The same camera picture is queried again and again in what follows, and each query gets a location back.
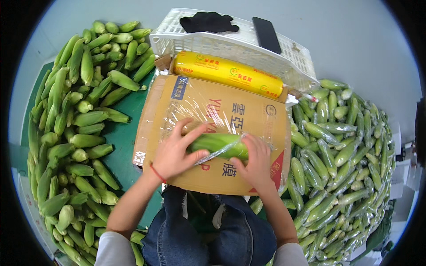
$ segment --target cardboard box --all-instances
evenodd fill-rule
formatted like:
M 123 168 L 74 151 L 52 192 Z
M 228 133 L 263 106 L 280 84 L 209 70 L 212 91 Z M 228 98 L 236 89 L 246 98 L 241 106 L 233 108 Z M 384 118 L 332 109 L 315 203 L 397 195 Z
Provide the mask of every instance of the cardboard box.
M 193 117 L 187 133 L 207 121 L 206 133 L 249 132 L 273 145 L 271 178 L 285 184 L 290 165 L 290 126 L 285 98 L 273 100 L 251 92 L 176 75 L 160 75 L 148 94 L 135 140 L 133 163 L 143 166 L 176 121 Z M 214 158 L 169 179 L 168 184 L 202 193 L 257 195 L 227 159 Z

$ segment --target logo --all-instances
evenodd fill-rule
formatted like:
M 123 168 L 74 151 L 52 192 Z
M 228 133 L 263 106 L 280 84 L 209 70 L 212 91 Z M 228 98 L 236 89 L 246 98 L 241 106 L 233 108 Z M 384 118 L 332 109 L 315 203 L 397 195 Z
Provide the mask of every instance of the logo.
M 270 116 L 275 116 L 276 115 L 276 109 L 272 104 L 268 104 L 265 108 L 266 113 Z
M 233 67 L 233 68 L 230 69 L 229 72 L 231 73 L 231 75 L 236 76 L 238 74 L 238 69 Z

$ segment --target green table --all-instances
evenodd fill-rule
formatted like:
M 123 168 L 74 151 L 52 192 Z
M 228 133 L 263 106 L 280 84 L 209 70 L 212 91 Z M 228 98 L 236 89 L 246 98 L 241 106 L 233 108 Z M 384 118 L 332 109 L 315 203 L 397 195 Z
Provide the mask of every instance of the green table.
M 33 91 L 31 93 L 27 110 L 25 112 L 24 124 L 21 136 L 21 146 L 15 147 L 10 146 L 11 151 L 11 165 L 17 167 L 20 173 L 27 172 L 26 159 L 28 156 L 28 113 L 33 107 L 35 96 L 37 94 L 38 87 L 41 83 L 44 73 L 47 69 L 51 69 L 53 62 L 46 64 L 41 69 L 41 72 L 35 82 Z M 154 76 L 154 69 L 140 82 L 141 85 L 149 85 Z M 114 144 L 114 151 L 109 155 L 101 158 L 105 165 L 109 168 L 111 173 L 114 174 L 116 179 L 119 181 L 122 191 L 117 194 L 120 196 L 126 190 L 128 190 L 133 183 L 141 175 L 142 171 L 132 164 L 133 158 L 133 146 L 135 144 L 136 131 L 138 130 L 139 118 L 142 113 L 142 109 L 145 105 L 148 90 L 132 92 L 123 98 L 121 101 L 113 106 L 109 106 L 122 113 L 127 114 L 131 117 L 129 123 L 114 123 L 105 122 L 105 128 L 102 131 L 102 136 L 106 138 L 106 143 Z M 147 209 L 141 221 L 139 227 L 144 228 L 149 226 L 154 219 L 155 215 L 161 208 L 161 187 L 154 193 L 151 201 L 148 203 Z

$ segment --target person's right hand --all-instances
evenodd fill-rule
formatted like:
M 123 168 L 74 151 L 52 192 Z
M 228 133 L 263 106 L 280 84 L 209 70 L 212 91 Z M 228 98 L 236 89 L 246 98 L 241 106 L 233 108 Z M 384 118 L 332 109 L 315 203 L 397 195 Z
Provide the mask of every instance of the person's right hand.
M 269 145 L 259 137 L 247 134 L 242 142 L 247 146 L 248 164 L 244 166 L 242 161 L 236 157 L 229 161 L 235 165 L 241 174 L 252 187 L 258 192 L 268 190 L 271 187 L 275 190 L 275 184 L 269 175 L 269 164 L 271 163 L 271 149 Z

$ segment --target smartphone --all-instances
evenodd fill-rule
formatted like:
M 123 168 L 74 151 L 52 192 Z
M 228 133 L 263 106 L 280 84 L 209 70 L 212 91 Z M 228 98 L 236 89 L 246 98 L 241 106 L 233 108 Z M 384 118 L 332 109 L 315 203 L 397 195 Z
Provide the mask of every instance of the smartphone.
M 278 38 L 276 37 L 275 29 L 272 23 L 258 17 L 253 17 L 253 25 L 257 34 L 259 46 L 274 53 L 281 54 Z

